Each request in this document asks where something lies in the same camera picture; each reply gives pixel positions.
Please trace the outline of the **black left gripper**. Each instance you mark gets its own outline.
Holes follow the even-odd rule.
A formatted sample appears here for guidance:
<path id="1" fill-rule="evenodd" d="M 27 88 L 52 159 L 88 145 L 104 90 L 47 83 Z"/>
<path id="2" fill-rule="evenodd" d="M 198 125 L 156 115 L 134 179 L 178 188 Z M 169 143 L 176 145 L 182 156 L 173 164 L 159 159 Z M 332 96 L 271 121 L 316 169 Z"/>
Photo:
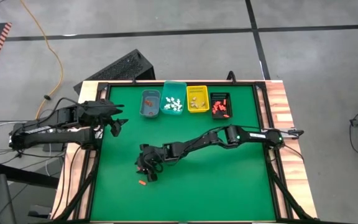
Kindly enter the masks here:
<path id="1" fill-rule="evenodd" d="M 85 102 L 79 105 L 79 124 L 111 124 L 112 135 L 118 136 L 122 126 L 128 119 L 113 120 L 112 116 L 119 113 L 124 105 L 106 102 Z"/>

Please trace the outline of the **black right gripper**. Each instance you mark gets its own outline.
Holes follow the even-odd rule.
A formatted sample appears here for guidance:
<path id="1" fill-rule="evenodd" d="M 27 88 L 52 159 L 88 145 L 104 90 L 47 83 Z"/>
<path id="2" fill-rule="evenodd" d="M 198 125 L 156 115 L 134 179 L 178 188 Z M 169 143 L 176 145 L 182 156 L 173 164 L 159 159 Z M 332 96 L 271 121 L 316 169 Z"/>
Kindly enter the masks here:
<path id="1" fill-rule="evenodd" d="M 161 148 L 150 146 L 148 144 L 141 144 L 140 153 L 136 159 L 135 165 L 142 169 L 139 173 L 148 173 L 147 180 L 149 182 L 155 182 L 158 180 L 156 173 L 163 171 L 163 153 Z"/>

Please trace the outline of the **blue-grey plastic bin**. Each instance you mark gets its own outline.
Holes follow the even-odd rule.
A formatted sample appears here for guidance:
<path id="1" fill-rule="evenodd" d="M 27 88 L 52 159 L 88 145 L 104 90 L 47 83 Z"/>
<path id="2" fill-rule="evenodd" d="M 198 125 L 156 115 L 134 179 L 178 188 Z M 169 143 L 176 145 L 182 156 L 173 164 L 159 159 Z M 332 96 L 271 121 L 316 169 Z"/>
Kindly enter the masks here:
<path id="1" fill-rule="evenodd" d="M 149 100 L 154 105 L 150 107 L 144 101 Z M 158 90 L 144 90 L 142 92 L 142 99 L 140 104 L 140 115 L 146 118 L 154 118 L 158 116 L 160 111 L 160 92 Z"/>

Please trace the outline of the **light teal plastic bin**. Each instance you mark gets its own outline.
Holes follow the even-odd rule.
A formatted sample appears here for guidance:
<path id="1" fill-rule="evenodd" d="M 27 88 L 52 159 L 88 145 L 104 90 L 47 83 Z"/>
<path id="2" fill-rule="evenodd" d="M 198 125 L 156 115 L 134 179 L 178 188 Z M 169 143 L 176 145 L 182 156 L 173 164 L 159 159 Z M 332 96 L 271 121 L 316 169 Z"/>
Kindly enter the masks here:
<path id="1" fill-rule="evenodd" d="M 168 102 L 166 97 L 173 97 L 175 102 Z M 174 82 L 174 81 L 166 81 L 163 85 L 161 99 L 160 99 L 160 110 L 165 114 L 170 115 L 181 115 L 184 106 L 185 106 L 185 98 L 186 98 L 186 83 L 185 82 Z M 178 111 L 177 108 L 172 108 L 171 104 L 175 104 L 177 107 L 182 105 L 183 108 L 181 111 Z M 170 109 L 166 110 L 165 105 L 170 105 Z"/>

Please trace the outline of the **yellow plastic basket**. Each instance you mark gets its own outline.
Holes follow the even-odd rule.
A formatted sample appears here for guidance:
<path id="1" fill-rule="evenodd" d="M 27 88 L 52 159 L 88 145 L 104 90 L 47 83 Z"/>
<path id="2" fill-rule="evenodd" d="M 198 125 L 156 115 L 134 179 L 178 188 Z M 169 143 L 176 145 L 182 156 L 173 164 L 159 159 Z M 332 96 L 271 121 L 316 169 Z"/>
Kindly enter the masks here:
<path id="1" fill-rule="evenodd" d="M 191 103 L 192 98 L 196 98 L 195 103 Z M 209 94 L 206 85 L 187 86 L 186 88 L 187 107 L 190 113 L 204 113 L 209 110 Z M 198 109 L 194 110 L 191 106 L 198 105 Z"/>

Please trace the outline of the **black plastic basket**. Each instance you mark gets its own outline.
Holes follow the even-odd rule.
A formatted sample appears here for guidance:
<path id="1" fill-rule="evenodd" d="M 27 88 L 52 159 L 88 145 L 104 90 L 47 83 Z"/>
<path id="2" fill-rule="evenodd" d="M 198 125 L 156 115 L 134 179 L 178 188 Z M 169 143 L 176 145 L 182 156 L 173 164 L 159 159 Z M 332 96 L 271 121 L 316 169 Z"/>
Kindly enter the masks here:
<path id="1" fill-rule="evenodd" d="M 226 99 L 226 101 L 227 101 L 226 106 L 223 106 L 223 100 L 224 99 Z M 220 106 L 225 108 L 225 111 L 223 113 L 218 111 L 218 110 L 217 110 L 217 112 L 215 114 L 213 114 L 213 112 L 212 112 L 212 118 L 213 119 L 229 119 L 229 118 L 232 117 L 232 105 L 231 105 L 231 97 L 230 97 L 229 93 L 212 92 L 212 93 L 210 93 L 210 100 L 211 100 L 211 110 L 215 106 L 214 104 L 215 104 L 216 101 L 220 101 L 221 102 Z M 225 114 L 229 115 L 229 118 L 223 117 L 223 115 L 225 115 Z"/>

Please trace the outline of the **black floor beam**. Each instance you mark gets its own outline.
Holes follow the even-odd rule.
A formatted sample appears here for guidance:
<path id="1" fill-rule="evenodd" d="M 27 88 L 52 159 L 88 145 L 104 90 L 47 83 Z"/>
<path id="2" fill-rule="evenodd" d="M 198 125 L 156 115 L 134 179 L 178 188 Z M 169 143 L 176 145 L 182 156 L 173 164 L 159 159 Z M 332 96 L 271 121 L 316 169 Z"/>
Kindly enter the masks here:
<path id="1" fill-rule="evenodd" d="M 9 181 L 20 182 L 38 187 L 56 189 L 59 184 L 59 178 L 21 170 L 14 167 L 8 167 L 2 164 L 0 164 L 0 174 L 4 174 Z"/>

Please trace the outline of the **black stand foot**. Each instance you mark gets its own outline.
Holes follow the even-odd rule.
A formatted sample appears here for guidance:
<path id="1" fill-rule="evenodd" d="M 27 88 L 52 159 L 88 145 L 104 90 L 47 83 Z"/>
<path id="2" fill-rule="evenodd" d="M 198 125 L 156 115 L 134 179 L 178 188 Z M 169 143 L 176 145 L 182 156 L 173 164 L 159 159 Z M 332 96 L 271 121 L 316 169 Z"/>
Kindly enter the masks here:
<path id="1" fill-rule="evenodd" d="M 51 207 L 41 205 L 31 205 L 27 213 L 28 217 L 48 219 L 52 214 Z"/>

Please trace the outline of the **black table frame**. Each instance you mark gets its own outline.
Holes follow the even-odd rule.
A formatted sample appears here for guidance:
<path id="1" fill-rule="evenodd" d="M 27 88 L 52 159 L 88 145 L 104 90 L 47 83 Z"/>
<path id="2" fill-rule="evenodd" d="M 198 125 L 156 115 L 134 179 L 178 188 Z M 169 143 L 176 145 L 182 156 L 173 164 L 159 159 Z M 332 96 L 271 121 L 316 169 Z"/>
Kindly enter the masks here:
<path id="1" fill-rule="evenodd" d="M 228 92 L 234 116 L 213 119 L 211 113 L 181 115 L 160 113 L 144 118 L 139 113 L 144 90 L 154 85 L 129 82 L 112 84 L 113 102 L 124 105 L 121 118 L 128 119 L 118 137 L 103 139 L 95 185 L 86 190 L 79 217 L 94 222 L 242 222 L 272 221 L 285 215 L 283 197 L 269 183 L 262 145 L 243 144 L 237 149 L 210 146 L 189 154 L 175 166 L 166 166 L 155 182 L 138 174 L 135 160 L 141 144 L 159 146 L 186 141 L 227 124 L 267 124 L 265 110 L 258 110 L 260 94 L 250 85 L 228 82 L 208 84 L 211 92 Z M 139 184 L 143 180 L 147 185 Z"/>

